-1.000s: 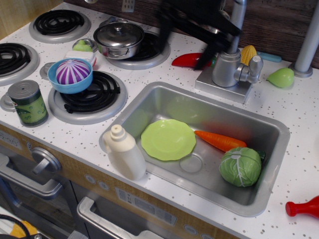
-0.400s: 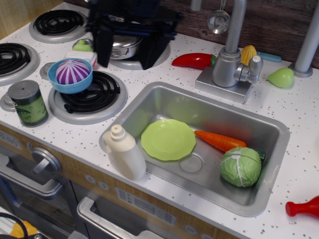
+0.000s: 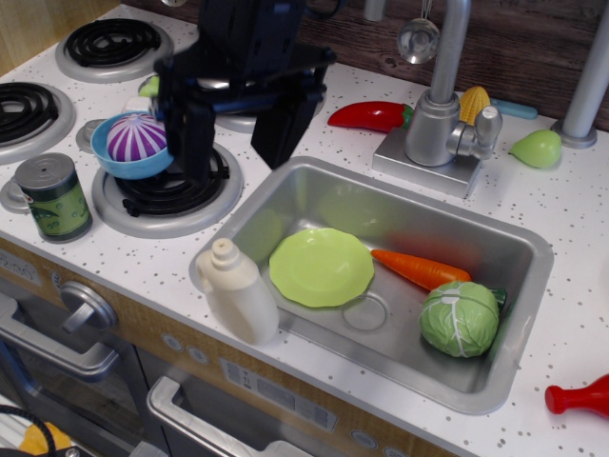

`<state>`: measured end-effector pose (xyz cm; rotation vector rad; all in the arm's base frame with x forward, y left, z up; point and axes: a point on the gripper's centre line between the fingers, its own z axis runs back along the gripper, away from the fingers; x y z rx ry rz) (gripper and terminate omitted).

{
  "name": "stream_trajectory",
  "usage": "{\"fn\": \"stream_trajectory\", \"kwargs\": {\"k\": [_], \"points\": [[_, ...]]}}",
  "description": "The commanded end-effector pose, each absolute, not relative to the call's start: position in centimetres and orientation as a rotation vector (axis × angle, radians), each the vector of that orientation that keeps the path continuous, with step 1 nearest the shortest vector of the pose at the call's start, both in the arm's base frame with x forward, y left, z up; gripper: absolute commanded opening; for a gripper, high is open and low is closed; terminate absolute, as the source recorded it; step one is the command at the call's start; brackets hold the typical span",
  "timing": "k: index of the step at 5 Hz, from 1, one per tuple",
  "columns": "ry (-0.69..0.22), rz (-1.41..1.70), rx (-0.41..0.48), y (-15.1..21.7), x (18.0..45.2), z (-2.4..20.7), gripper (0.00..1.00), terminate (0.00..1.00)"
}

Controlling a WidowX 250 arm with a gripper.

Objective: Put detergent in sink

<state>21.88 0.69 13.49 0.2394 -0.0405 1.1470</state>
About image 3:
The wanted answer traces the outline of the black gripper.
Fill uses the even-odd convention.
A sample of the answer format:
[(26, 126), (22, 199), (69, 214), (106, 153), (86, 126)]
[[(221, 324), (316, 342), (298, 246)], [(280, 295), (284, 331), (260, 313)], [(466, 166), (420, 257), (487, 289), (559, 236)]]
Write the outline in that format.
[(210, 180), (218, 113), (258, 112), (251, 146), (271, 169), (291, 157), (324, 101), (324, 75), (336, 60), (328, 48), (298, 42), (306, 16), (330, 15), (305, 1), (204, 1), (195, 43), (155, 63), (153, 112), (192, 186)]

